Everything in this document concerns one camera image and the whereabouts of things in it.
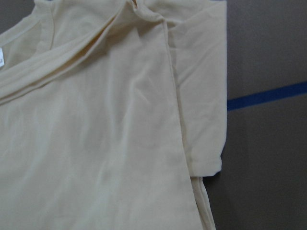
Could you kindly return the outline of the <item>cream long-sleeve graphic shirt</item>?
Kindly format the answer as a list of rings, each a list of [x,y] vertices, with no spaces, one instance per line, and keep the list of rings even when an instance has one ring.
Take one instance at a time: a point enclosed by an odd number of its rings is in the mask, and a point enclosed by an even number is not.
[[[225,0],[37,0],[0,36],[3,230],[213,230]]]

